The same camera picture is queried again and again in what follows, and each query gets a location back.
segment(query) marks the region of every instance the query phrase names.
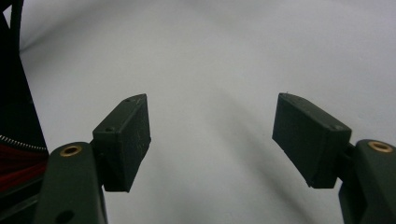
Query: white fabric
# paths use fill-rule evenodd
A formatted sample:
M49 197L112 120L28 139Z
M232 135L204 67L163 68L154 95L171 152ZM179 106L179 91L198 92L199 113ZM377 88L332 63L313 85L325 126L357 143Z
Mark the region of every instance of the white fabric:
M279 92L396 144L391 0L31 0L21 58L50 150L146 93L152 143L109 223L343 223L271 139Z

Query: zipper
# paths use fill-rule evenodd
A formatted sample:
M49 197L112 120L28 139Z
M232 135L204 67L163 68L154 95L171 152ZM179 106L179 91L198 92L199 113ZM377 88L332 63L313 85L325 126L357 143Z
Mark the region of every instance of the zipper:
M0 144L2 144L2 143L7 145L7 146L9 146L9 147L15 147L15 148L24 149L24 150L38 151L38 152L47 151L46 147L32 146L32 145L29 145L29 144L18 142L18 141L14 140L14 139L11 139L9 137L5 137L5 136L0 134Z

